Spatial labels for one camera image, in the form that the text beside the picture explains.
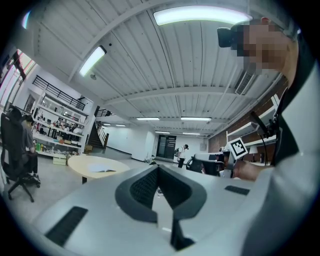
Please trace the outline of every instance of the hand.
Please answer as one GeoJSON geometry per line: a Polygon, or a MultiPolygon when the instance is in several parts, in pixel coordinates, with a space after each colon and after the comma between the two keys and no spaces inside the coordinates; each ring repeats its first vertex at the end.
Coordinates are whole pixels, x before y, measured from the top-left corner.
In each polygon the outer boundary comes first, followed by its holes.
{"type": "Polygon", "coordinates": [[[265,169],[264,166],[237,160],[233,168],[233,177],[247,181],[255,181],[263,169],[265,169]]]}

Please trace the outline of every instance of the cable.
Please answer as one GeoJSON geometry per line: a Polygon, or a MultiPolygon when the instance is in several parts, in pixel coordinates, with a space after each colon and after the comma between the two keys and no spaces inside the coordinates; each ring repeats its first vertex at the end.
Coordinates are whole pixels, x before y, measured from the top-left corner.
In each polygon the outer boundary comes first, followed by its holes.
{"type": "Polygon", "coordinates": [[[260,135],[260,137],[261,137],[261,140],[262,140],[263,145],[264,145],[264,153],[265,153],[264,166],[267,166],[267,163],[268,163],[267,147],[266,147],[266,144],[265,144],[264,138],[263,138],[261,135],[260,135]]]}

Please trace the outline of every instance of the paper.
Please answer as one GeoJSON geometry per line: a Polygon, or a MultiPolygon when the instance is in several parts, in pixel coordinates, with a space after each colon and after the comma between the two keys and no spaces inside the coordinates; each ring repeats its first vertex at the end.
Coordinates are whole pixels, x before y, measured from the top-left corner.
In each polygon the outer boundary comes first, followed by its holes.
{"type": "Polygon", "coordinates": [[[115,172],[112,168],[105,163],[91,163],[88,165],[88,169],[92,173],[104,173],[104,172],[115,172]]]}

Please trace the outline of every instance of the office chair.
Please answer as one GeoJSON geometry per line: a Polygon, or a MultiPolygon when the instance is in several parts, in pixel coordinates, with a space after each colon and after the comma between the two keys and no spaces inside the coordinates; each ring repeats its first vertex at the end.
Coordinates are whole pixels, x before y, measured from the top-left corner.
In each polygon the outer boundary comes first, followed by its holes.
{"type": "Polygon", "coordinates": [[[23,190],[29,195],[31,202],[33,203],[35,200],[26,187],[26,184],[29,182],[24,179],[28,175],[28,169],[23,165],[22,160],[23,128],[20,120],[21,113],[15,107],[11,107],[7,114],[1,114],[1,165],[6,174],[8,184],[10,184],[9,180],[15,182],[8,190],[8,198],[12,200],[11,192],[18,186],[22,186],[23,190]]]}

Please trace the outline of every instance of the wooden table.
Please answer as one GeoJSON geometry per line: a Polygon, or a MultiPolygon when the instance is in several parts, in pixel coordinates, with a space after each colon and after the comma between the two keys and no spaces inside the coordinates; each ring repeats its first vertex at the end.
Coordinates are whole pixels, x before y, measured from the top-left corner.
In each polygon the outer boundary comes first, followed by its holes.
{"type": "Polygon", "coordinates": [[[116,173],[122,173],[130,169],[122,162],[92,155],[72,156],[68,160],[68,165],[73,171],[82,176],[82,184],[87,182],[87,178],[99,179],[116,173]],[[105,164],[115,171],[91,172],[89,171],[90,164],[105,164]]]}

